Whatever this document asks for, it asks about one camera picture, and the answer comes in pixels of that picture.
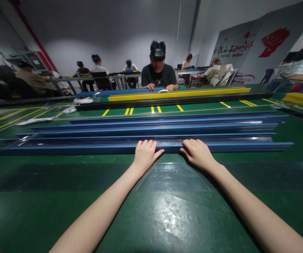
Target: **chair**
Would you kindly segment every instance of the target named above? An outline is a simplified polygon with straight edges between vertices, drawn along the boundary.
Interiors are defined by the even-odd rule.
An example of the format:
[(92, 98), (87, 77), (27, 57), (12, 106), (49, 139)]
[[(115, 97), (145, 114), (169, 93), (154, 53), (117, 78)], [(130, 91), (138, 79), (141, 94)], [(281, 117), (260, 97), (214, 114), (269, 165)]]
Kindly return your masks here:
[(106, 72), (91, 72), (99, 90), (111, 90), (112, 85)]
[(2, 80), (7, 83), (10, 90), (15, 91), (22, 99), (43, 98), (44, 96), (35, 92), (35, 90), (28, 85), (21, 78), (14, 76), (3, 77)]

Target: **yellow box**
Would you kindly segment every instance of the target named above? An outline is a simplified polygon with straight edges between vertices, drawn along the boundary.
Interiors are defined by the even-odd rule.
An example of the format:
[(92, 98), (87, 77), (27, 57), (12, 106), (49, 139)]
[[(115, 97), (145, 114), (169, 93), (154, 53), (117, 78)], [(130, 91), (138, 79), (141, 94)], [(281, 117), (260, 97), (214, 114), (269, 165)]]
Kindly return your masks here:
[(303, 105), (303, 93), (287, 93), (282, 100)]

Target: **black t-shirt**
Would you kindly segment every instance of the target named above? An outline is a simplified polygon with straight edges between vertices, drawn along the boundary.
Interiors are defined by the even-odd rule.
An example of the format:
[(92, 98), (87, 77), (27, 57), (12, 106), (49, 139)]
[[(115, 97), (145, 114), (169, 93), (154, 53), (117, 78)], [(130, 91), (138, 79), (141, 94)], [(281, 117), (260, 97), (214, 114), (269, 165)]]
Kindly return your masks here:
[(175, 70), (168, 64), (164, 64), (163, 71), (156, 73), (151, 64), (145, 66), (141, 73), (142, 87), (150, 83), (155, 84), (155, 87), (166, 87), (170, 84), (177, 84)]
[(77, 72), (79, 72), (80, 74), (88, 74), (89, 73), (89, 69), (87, 69), (87, 68), (79, 68), (78, 70), (77, 70)]

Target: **red fist graphic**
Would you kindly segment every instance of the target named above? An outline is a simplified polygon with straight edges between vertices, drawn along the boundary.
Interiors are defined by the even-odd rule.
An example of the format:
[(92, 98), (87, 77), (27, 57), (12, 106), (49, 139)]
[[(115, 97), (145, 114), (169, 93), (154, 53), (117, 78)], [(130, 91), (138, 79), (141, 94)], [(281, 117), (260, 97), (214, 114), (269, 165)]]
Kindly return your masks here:
[(291, 32), (287, 28), (280, 28), (272, 34), (262, 38), (262, 43), (266, 48), (259, 57), (269, 57), (281, 44), (283, 44), (290, 34)]

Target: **hand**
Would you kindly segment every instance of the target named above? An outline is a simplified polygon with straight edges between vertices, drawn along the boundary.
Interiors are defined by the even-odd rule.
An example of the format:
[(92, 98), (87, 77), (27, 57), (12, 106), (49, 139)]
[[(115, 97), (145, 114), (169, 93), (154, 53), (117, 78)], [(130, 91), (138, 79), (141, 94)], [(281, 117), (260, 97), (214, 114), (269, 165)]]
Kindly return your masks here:
[(166, 90), (168, 91), (173, 91), (174, 90), (175, 85), (174, 84), (170, 84), (166, 87)]
[(181, 152), (186, 154), (189, 162), (201, 169), (212, 173), (222, 166), (214, 159), (208, 146), (201, 140), (184, 140), (182, 144), (186, 149), (181, 148)]
[(153, 90), (155, 88), (155, 84), (148, 84), (147, 86), (145, 86), (146, 89), (149, 89), (149, 90)]
[(139, 141), (135, 149), (135, 158), (132, 167), (138, 171), (141, 176), (156, 161), (156, 159), (165, 151), (161, 149), (155, 153), (157, 141), (145, 140)]

